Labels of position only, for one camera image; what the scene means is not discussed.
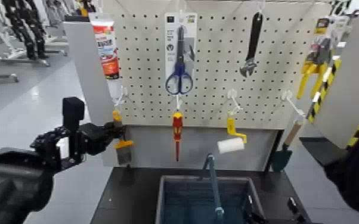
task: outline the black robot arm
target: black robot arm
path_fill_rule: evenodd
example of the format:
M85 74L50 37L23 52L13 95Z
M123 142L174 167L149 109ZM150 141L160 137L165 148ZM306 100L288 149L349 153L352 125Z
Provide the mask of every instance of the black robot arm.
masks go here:
M86 154L97 155L115 138L123 136L121 122L103 126L79 125L85 105L78 98L63 99L63 125L39 135L31 150L0 149L0 224L23 223L31 211L49 202L53 176L83 162ZM61 158L57 143L69 140L69 156Z

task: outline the gray floor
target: gray floor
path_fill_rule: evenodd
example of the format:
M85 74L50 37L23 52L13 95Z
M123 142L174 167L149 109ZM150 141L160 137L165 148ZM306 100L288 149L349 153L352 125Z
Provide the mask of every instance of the gray floor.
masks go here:
M13 71L21 79L19 84L0 82L0 148L28 148L37 134L61 124L63 97L83 99L74 63L60 55L50 61L50 68L0 66L0 73ZM291 148L294 154L286 172L311 219L328 224L359 223L359 213L344 203L303 145L297 140ZM32 213L26 224L89 224L111 169L103 166L99 155L56 175L50 203Z

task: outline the white pegboard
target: white pegboard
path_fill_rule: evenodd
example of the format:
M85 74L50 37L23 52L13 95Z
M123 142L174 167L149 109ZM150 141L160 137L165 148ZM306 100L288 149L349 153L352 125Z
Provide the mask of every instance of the white pegboard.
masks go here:
M109 1L104 12L114 15L120 73L128 88L122 107L128 125L172 125L175 98L165 89L164 14L176 10L176 1ZM244 78L238 71L245 60L255 1L187 1L187 11L198 13L194 88L184 95L184 126L226 127L232 100L238 91L244 108L237 127L284 129L293 108L280 99L296 92L300 70L317 19L327 15L323 2L267 2L255 60L255 73Z

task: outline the blue basket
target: blue basket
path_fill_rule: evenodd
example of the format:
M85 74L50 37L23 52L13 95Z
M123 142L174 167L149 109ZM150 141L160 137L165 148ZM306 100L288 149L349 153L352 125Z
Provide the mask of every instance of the blue basket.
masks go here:
M217 178L223 223L247 224L246 210L265 218L250 178ZM156 224L216 224L216 203L210 178L162 176Z

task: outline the wooden handle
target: wooden handle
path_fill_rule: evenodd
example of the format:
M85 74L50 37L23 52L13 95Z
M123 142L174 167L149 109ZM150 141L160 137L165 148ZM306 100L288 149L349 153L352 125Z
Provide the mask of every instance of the wooden handle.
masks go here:
M302 122L298 122L296 121L293 124L292 130L289 133L289 135L287 136L287 138L284 141L285 145L290 145L292 140L295 138L296 134L298 133L299 129L302 127Z

